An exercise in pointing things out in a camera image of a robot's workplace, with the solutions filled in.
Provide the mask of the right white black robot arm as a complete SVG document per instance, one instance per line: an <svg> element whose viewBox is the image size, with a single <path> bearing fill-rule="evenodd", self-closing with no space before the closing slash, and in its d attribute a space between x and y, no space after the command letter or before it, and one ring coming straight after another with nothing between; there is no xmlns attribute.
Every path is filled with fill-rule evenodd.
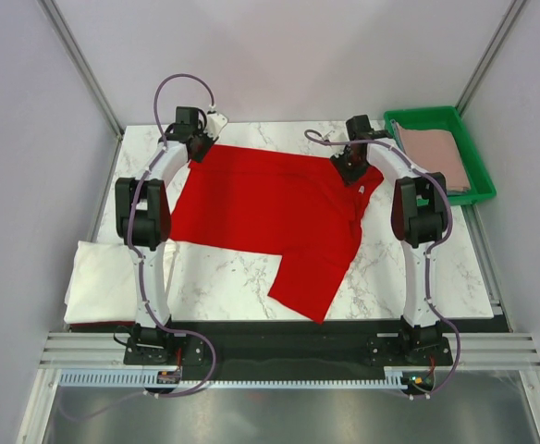
<svg viewBox="0 0 540 444"><path fill-rule="evenodd" d="M390 134L376 130L366 115L346 121L348 139L333 142L342 151L330 157L347 185L376 168L393 187L391 229L405 264L405 303L396 339L385 340L387 357L396 364L452 365L443 327L452 324L436 309L434 273L437 248L448 240L453 219L442 173L429 173L399 148L384 142Z"/></svg>

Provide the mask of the red t shirt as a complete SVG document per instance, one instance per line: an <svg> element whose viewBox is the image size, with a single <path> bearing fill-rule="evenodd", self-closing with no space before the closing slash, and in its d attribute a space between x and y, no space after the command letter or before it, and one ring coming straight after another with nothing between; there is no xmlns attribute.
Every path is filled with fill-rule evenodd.
<svg viewBox="0 0 540 444"><path fill-rule="evenodd" d="M189 170L171 240L280 256L269 296L323 323L360 248L381 172L370 167L347 185L327 158L228 145Z"/></svg>

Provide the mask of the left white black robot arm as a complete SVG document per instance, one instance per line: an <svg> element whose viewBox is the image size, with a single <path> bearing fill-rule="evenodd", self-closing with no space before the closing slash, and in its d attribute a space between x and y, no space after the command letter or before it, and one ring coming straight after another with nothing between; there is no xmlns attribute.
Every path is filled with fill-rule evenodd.
<svg viewBox="0 0 540 444"><path fill-rule="evenodd" d="M227 118L214 108L179 106L152 157L134 177L115 184L116 230L129 248L137 292L137 311L128 348L143 347L158 364L177 353L169 322L164 255L171 232L166 188L190 161L201 162L218 140Z"/></svg>

